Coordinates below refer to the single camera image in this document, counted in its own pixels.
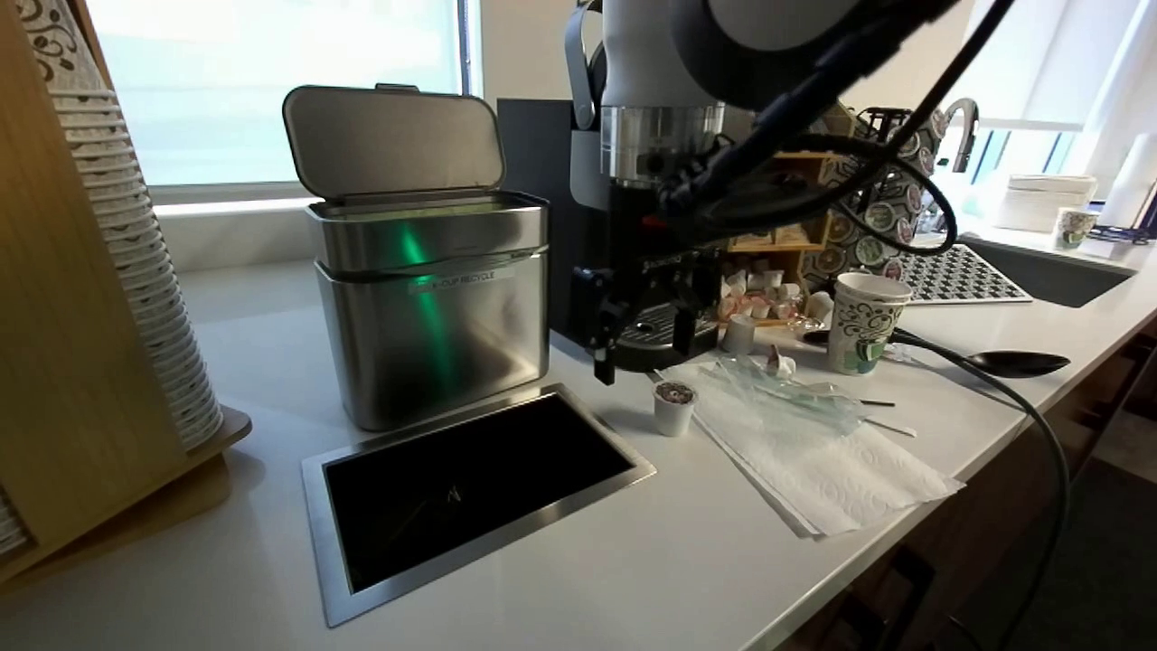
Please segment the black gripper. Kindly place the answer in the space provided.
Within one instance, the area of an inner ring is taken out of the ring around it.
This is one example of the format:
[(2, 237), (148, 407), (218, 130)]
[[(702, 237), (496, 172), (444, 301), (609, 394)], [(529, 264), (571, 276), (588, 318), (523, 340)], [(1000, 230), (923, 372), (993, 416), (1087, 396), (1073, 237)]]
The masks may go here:
[(571, 334), (594, 376), (667, 367), (719, 345), (719, 249), (690, 245), (655, 187), (606, 184), (588, 245), (571, 264)]

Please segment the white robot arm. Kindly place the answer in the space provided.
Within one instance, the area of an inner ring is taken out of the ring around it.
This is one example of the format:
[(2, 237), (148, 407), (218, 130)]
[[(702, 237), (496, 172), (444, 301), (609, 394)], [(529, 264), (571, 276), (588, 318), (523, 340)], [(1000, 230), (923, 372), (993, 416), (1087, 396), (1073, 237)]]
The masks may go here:
[(702, 254), (731, 235), (840, 206), (900, 164), (897, 141), (854, 141), (854, 172), (782, 206), (741, 191), (772, 154), (822, 148), (817, 120), (959, 0), (578, 0), (605, 17), (605, 77), (571, 84), (571, 196), (606, 218), (584, 352), (609, 381), (634, 318), (665, 305), (672, 348), (693, 348)]

